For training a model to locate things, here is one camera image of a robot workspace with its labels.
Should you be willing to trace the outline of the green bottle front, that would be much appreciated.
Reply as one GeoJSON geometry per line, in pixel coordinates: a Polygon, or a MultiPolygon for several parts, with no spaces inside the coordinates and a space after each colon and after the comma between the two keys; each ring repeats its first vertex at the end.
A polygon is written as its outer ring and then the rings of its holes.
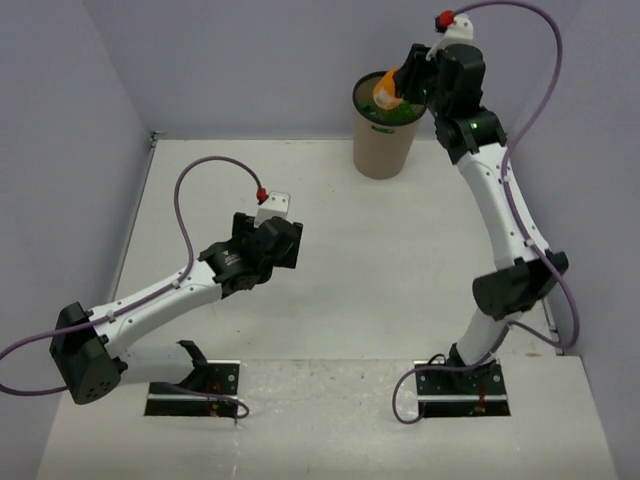
{"type": "Polygon", "coordinates": [[[411,123],[423,114],[423,108],[420,105],[407,102],[401,102],[398,106],[390,110],[385,110],[374,102],[363,102],[359,107],[366,116],[380,123],[411,123]]]}

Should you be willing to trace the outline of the orange bottle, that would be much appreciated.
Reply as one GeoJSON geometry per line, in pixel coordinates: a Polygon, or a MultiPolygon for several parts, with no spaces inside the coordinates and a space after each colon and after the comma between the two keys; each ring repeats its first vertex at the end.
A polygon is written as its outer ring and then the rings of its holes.
{"type": "Polygon", "coordinates": [[[375,105],[386,111],[393,110],[402,103],[402,99],[396,94],[394,75],[397,71],[397,68],[387,71],[372,90],[375,105]]]}

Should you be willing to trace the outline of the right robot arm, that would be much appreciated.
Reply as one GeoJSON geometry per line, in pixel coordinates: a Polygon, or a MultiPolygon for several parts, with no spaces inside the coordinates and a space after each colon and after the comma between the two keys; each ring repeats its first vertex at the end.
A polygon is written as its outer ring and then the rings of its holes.
{"type": "Polygon", "coordinates": [[[486,65],[471,45],[436,53],[413,44],[393,78],[404,101],[425,107],[436,137],[476,201],[491,243],[494,269],[472,282],[477,309],[462,337],[438,368],[456,392],[477,386],[509,328],[519,325],[567,271],[537,230],[505,155],[507,135],[498,116],[482,106],[486,65]]]}

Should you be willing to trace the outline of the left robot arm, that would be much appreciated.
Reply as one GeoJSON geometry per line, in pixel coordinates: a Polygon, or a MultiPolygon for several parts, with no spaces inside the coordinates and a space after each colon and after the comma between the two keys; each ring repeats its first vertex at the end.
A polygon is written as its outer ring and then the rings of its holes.
{"type": "Polygon", "coordinates": [[[282,214],[258,219],[237,212],[229,239],[190,251],[186,265],[166,279],[91,309],[65,306],[49,352],[73,402],[87,405],[131,383],[201,390],[208,369],[193,341],[158,351],[136,343],[192,310],[266,283],[277,268],[295,268],[302,235],[302,224],[282,214]]]}

